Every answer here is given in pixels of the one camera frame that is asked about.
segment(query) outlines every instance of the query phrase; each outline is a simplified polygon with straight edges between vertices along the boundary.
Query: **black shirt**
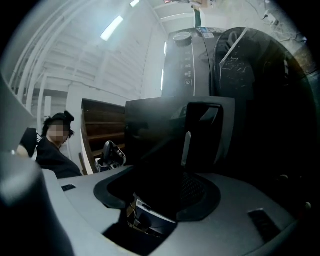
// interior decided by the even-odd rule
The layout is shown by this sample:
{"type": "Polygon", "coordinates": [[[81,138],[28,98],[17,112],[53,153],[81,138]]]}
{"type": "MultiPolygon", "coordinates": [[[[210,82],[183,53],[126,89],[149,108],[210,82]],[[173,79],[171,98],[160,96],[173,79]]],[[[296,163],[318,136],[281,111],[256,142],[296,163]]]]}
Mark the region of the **black shirt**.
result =
{"type": "MultiPolygon", "coordinates": [[[[37,130],[34,128],[28,128],[22,137],[20,145],[27,150],[29,157],[32,157],[37,145],[37,130]]],[[[36,162],[42,169],[54,171],[58,179],[82,175],[78,166],[69,158],[64,156],[46,137],[43,137],[39,141],[36,151],[36,162]]]]}

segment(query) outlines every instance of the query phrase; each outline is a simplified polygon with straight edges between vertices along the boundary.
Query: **white wall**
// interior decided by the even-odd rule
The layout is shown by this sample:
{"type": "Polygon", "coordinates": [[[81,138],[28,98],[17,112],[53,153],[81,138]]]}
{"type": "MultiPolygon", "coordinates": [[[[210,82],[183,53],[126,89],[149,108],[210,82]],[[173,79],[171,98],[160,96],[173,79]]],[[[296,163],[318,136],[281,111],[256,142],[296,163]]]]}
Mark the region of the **white wall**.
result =
{"type": "MultiPolygon", "coordinates": [[[[40,18],[36,23],[30,21],[34,26],[30,32],[40,23],[46,23],[46,27],[32,39],[12,79],[12,72],[3,68],[8,59],[1,71],[7,72],[8,80],[13,81],[11,87],[16,87],[26,108],[38,116],[34,127],[42,125],[45,96],[52,97],[52,115],[65,109],[74,115],[71,128],[75,136],[63,153],[80,167],[82,99],[125,106],[126,101],[160,96],[164,41],[168,36],[147,0],[140,0],[134,8],[131,0],[67,3],[58,10],[52,1],[42,6],[47,17],[48,13],[57,13],[47,20],[42,17],[42,22],[40,18]],[[118,15],[123,22],[107,42],[102,40],[100,35],[118,15]]],[[[18,35],[15,40],[24,39],[18,35]]],[[[13,46],[11,51],[19,48],[13,46]]]]}
{"type": "Polygon", "coordinates": [[[212,8],[200,8],[201,26],[208,28],[228,29],[228,17],[212,8]]]}
{"type": "Polygon", "coordinates": [[[195,11],[190,3],[166,3],[163,0],[149,0],[167,34],[195,27],[195,11]]]}
{"type": "Polygon", "coordinates": [[[84,139],[82,137],[82,131],[80,130],[80,139],[81,139],[81,149],[82,149],[82,159],[83,159],[83,164],[86,170],[86,173],[88,175],[94,174],[94,171],[91,168],[91,164],[89,162],[89,158],[88,155],[86,154],[86,148],[85,148],[85,143],[84,143],[84,139]]]}

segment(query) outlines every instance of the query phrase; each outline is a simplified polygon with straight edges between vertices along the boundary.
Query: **black hair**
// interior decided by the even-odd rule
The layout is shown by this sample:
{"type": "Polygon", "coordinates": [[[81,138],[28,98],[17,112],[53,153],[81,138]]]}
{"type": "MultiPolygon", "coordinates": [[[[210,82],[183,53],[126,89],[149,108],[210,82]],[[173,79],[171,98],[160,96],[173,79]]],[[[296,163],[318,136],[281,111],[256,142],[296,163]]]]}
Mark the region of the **black hair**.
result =
{"type": "Polygon", "coordinates": [[[65,111],[64,114],[58,113],[58,114],[54,115],[53,117],[47,118],[43,123],[41,137],[47,136],[47,132],[49,130],[49,127],[52,126],[57,121],[57,122],[62,122],[64,126],[68,127],[68,129],[69,129],[68,139],[70,139],[75,134],[75,132],[73,130],[71,130],[71,122],[74,120],[75,120],[75,118],[68,111],[65,111]]]}

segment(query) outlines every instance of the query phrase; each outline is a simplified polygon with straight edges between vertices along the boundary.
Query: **ceiling light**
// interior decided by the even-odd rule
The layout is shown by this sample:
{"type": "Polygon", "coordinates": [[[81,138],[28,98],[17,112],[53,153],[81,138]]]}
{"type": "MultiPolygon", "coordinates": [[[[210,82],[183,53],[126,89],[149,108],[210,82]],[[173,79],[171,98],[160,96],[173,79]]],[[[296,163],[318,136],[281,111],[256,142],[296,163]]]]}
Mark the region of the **ceiling light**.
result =
{"type": "Polygon", "coordinates": [[[100,36],[101,39],[104,41],[108,41],[108,39],[111,37],[112,33],[116,30],[116,28],[120,25],[120,23],[124,19],[121,16],[118,16],[114,19],[114,21],[111,22],[111,24],[105,29],[105,31],[100,36]]]}
{"type": "Polygon", "coordinates": [[[132,7],[135,7],[139,2],[140,2],[140,0],[134,0],[134,1],[132,1],[132,3],[130,3],[130,5],[132,7]]]}
{"type": "Polygon", "coordinates": [[[162,86],[164,85],[164,70],[162,69],[162,74],[161,74],[161,91],[162,91],[162,86]]]}

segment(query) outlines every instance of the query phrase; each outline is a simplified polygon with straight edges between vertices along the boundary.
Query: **white ceiling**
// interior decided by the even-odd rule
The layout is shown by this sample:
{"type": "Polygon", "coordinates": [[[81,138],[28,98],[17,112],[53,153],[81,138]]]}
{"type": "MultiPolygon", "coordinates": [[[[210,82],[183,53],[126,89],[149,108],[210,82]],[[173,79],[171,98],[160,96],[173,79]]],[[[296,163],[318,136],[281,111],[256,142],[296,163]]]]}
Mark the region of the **white ceiling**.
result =
{"type": "Polygon", "coordinates": [[[190,3],[165,3],[164,0],[145,1],[149,1],[168,34],[195,27],[195,12],[190,3]]]}

